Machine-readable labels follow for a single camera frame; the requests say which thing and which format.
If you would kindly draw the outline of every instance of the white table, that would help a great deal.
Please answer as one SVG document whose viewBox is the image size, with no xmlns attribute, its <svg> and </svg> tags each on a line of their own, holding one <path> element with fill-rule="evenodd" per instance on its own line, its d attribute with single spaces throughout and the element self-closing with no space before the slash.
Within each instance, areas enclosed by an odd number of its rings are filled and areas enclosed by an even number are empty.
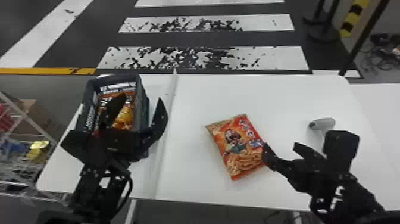
<svg viewBox="0 0 400 224">
<path fill-rule="evenodd" d="M 157 96 L 171 91 L 165 87 L 170 82 L 168 78 L 143 76 L 153 104 Z M 308 130 L 307 124 L 317 118 L 334 117 L 336 129 L 361 136 L 352 173 L 387 209 L 400 208 L 400 201 L 393 199 L 400 187 L 395 169 L 381 153 L 380 144 L 344 78 L 180 75 L 175 94 L 163 136 L 165 145 L 160 144 L 156 150 L 160 154 L 153 151 L 155 155 L 151 153 L 150 158 L 130 166 L 135 182 L 131 197 L 308 210 L 309 196 L 294 191 L 285 178 L 268 168 L 237 182 L 229 179 L 204 126 L 247 113 L 263 140 L 286 159 L 298 158 L 292 151 L 295 141 L 321 148 L 322 137 Z M 149 171 L 155 163 L 161 165 L 159 173 Z M 58 147 L 37 187 L 73 192 L 81 168 L 78 160 Z"/>
<path fill-rule="evenodd" d="M 352 85 L 386 155 L 400 172 L 400 84 Z"/>
</svg>

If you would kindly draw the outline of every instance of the white divider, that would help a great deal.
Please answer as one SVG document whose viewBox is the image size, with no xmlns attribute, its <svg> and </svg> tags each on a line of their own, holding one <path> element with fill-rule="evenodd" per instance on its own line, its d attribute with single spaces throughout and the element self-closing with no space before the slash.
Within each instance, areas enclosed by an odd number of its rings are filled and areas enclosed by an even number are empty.
<svg viewBox="0 0 400 224">
<path fill-rule="evenodd" d="M 172 105 L 173 105 L 173 101 L 174 101 L 174 95 L 175 95 L 177 83 L 178 83 L 178 74 L 176 72 L 176 69 L 174 69 L 174 72 L 171 76 L 169 88 L 167 91 L 168 98 L 164 102 L 165 107 L 168 112 L 168 117 L 171 117 Z M 149 188 L 148 188 L 149 195 L 153 195 L 154 197 L 157 192 L 158 179 L 159 179 L 159 175 L 160 175 L 160 167 L 161 167 L 161 163 L 163 162 L 164 148 L 165 148 L 165 142 L 166 142 L 165 136 L 168 133 L 168 127 L 169 127 L 169 125 L 167 125 L 167 128 L 166 128 L 164 134 L 162 135 L 160 140 L 158 140 L 158 142 L 157 142 L 157 151 L 156 151 L 156 155 L 155 155 L 155 161 L 153 164 L 153 170 L 150 174 L 150 180 L 148 182 L 149 183 Z"/>
</svg>

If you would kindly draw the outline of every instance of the chip bag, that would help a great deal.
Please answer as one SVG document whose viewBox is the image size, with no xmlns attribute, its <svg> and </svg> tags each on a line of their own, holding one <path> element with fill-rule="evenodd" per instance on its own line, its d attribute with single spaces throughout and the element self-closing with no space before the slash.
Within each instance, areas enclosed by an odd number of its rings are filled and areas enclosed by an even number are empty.
<svg viewBox="0 0 400 224">
<path fill-rule="evenodd" d="M 117 118 L 115 118 L 112 127 L 122 130 L 132 130 L 133 126 L 135 125 L 135 91 L 123 92 L 125 93 L 127 100 Z M 103 112 L 103 110 L 105 110 L 106 104 L 119 94 L 121 94 L 121 92 L 112 92 L 99 96 L 100 107 L 98 117 L 100 117 L 100 114 Z"/>
<path fill-rule="evenodd" d="M 206 126 L 220 149 L 231 180 L 236 181 L 262 167 L 264 142 L 246 114 Z"/>
</svg>

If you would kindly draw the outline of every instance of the cylindrical object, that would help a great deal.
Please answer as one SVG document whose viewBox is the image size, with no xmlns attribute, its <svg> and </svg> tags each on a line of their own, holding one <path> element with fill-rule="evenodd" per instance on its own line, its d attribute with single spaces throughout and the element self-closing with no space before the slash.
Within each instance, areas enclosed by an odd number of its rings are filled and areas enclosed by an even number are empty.
<svg viewBox="0 0 400 224">
<path fill-rule="evenodd" d="M 303 15 L 304 23 L 309 24 L 309 25 L 323 24 L 325 20 L 321 16 L 321 13 L 322 13 L 324 4 L 325 4 L 325 0 L 319 0 L 314 13 L 308 12 L 308 14 Z"/>
<path fill-rule="evenodd" d="M 328 15 L 324 23 L 324 29 L 322 30 L 323 33 L 327 33 L 328 29 L 332 26 L 332 20 L 333 17 L 335 16 L 336 10 L 338 10 L 339 3 L 340 0 L 334 0 L 332 2 L 332 6 L 329 9 Z"/>
<path fill-rule="evenodd" d="M 314 18 L 319 18 L 321 16 L 322 8 L 324 7 L 325 0 L 319 0 L 317 4 L 317 9 L 314 13 Z"/>
<path fill-rule="evenodd" d="M 331 43 L 340 39 L 339 31 L 332 26 L 333 17 L 338 9 L 340 0 L 334 0 L 329 9 L 325 22 L 321 26 L 310 27 L 308 36 L 315 42 Z"/>
<path fill-rule="evenodd" d="M 326 130 L 332 129 L 336 124 L 336 121 L 331 117 L 321 118 L 313 120 L 308 127 L 312 130 Z"/>
<path fill-rule="evenodd" d="M 389 2 L 390 2 L 390 0 L 381 0 L 379 2 L 379 5 L 376 7 L 375 12 L 372 14 L 370 21 L 368 21 L 367 25 L 365 26 L 364 30 L 361 33 L 360 38 L 358 38 L 357 42 L 355 43 L 353 50 L 351 50 L 351 53 L 350 53 L 348 59 L 345 61 L 343 68 L 339 72 L 340 76 L 346 75 L 348 67 L 351 65 L 351 63 L 353 63 L 355 56 L 357 56 L 358 52 L 363 47 L 365 41 L 367 40 L 372 29 L 374 28 L 375 24 L 378 22 L 378 19 L 384 12 L 384 10 L 387 7 L 387 5 L 389 4 Z"/>
</svg>

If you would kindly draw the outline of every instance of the yellow line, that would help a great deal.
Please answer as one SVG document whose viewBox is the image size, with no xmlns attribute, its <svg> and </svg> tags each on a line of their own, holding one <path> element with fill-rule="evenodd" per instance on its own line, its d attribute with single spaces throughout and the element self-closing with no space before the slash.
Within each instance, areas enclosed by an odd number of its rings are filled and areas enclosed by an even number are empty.
<svg viewBox="0 0 400 224">
<path fill-rule="evenodd" d="M 0 68 L 0 74 L 94 74 L 95 68 Z"/>
</svg>

